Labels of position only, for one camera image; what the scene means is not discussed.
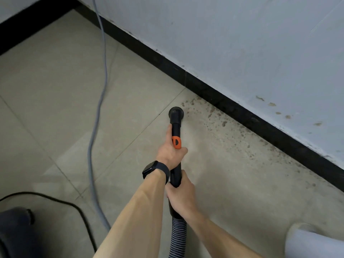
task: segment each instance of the smartwatch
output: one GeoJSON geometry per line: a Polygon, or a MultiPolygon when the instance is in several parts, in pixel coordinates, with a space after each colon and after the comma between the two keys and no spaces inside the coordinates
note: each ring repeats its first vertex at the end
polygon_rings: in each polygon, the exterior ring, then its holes
{"type": "Polygon", "coordinates": [[[144,177],[144,179],[146,178],[146,176],[148,174],[152,173],[155,169],[160,169],[160,170],[162,170],[166,174],[166,183],[165,184],[167,184],[167,182],[170,179],[170,170],[169,170],[169,168],[165,164],[163,164],[163,163],[161,163],[161,162],[159,162],[157,160],[155,160],[154,162],[148,164],[144,168],[144,170],[142,171],[142,176],[144,177]]]}

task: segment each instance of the left hand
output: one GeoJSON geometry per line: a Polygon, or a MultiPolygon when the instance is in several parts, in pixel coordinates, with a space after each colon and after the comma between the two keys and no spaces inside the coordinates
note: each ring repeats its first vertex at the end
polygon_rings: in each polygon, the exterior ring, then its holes
{"type": "Polygon", "coordinates": [[[186,147],[182,147],[181,149],[174,148],[172,143],[172,124],[170,124],[166,131],[165,143],[157,150],[156,160],[165,164],[171,170],[179,165],[186,154],[186,147]]]}

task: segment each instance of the black watch strap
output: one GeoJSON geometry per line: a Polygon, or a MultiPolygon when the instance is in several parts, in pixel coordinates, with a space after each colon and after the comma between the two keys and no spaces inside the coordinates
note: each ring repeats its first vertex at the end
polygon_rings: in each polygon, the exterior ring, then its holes
{"type": "Polygon", "coordinates": [[[160,169],[160,170],[162,170],[166,174],[166,183],[165,184],[167,184],[167,182],[170,179],[170,170],[169,170],[169,168],[165,164],[163,164],[161,162],[157,162],[157,165],[155,166],[155,169],[160,169]]]}

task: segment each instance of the orange grip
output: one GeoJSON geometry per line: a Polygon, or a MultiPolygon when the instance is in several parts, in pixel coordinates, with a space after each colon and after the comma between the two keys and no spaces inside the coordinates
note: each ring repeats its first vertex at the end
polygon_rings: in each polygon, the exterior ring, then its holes
{"type": "Polygon", "coordinates": [[[175,149],[182,148],[182,140],[178,136],[172,136],[172,142],[175,149]]]}

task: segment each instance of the hand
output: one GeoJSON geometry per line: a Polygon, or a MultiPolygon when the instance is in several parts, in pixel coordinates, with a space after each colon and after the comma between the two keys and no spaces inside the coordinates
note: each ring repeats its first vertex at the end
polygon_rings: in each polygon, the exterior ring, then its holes
{"type": "Polygon", "coordinates": [[[195,186],[187,177],[185,170],[182,170],[182,181],[180,185],[176,188],[168,182],[165,190],[173,209],[186,221],[194,213],[198,212],[195,186]]]}
{"type": "Polygon", "coordinates": [[[165,143],[157,150],[156,160],[165,164],[171,170],[179,165],[186,153],[186,147],[182,147],[181,149],[174,148],[172,143],[172,125],[170,124],[166,131],[165,143]]]}

